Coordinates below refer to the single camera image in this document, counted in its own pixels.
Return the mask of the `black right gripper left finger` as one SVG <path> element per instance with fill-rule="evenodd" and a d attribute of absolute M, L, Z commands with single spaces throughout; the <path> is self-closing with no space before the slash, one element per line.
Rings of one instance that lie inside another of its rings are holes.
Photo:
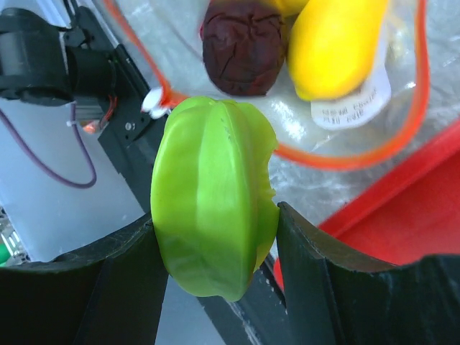
<path fill-rule="evenodd" d="M 3 344 L 153 344 L 167 284 L 150 215 L 51 262 L 1 269 Z"/>

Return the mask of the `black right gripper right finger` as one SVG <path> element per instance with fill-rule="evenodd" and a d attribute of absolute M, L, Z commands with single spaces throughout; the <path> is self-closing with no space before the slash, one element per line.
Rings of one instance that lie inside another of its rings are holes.
<path fill-rule="evenodd" d="M 296 344 L 457 344 L 459 257 L 397 266 L 317 229 L 282 202 L 277 230 Z"/>

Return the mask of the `green ridged fruit toy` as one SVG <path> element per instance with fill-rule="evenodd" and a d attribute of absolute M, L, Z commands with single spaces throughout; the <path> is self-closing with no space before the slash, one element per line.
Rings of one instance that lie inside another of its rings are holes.
<path fill-rule="evenodd" d="M 277 233 L 276 147 L 250 103 L 195 96 L 167 118 L 150 205 L 162 261 L 186 292 L 234 302 L 247 291 Z"/>

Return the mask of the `clear zip bag orange zipper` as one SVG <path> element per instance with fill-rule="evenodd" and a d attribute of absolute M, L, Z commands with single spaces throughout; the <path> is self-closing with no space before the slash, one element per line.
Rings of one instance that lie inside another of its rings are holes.
<path fill-rule="evenodd" d="M 222 98 L 202 61 L 206 1 L 103 1 L 119 38 L 174 99 Z M 251 97 L 279 149 L 270 165 L 279 198 L 309 219 L 346 202 L 459 120 L 459 3 L 392 1 L 373 71 L 355 92 L 328 101 L 298 97 L 283 68 Z"/>

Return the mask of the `yellow pear toy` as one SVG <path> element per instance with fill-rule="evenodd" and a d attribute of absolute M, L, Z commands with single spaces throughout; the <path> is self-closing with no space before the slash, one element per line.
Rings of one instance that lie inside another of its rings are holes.
<path fill-rule="evenodd" d="M 364 82 L 388 5 L 388 1 L 308 1 L 295 20 L 287 53 L 299 98 L 341 98 Z"/>

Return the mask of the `dark red fruit toy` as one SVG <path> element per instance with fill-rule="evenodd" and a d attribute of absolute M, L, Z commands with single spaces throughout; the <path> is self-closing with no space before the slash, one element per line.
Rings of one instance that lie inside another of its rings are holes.
<path fill-rule="evenodd" d="M 230 96 L 264 96 L 285 61 L 288 29 L 267 1 L 211 1 L 202 23 L 203 63 Z"/>

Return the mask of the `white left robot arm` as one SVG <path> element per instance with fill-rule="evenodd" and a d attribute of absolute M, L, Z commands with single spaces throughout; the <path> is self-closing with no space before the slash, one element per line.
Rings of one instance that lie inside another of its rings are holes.
<path fill-rule="evenodd" d="M 80 6 L 70 29 L 16 7 L 1 11 L 1 97 L 62 106 L 106 98 L 116 85 L 113 47 L 93 12 Z"/>

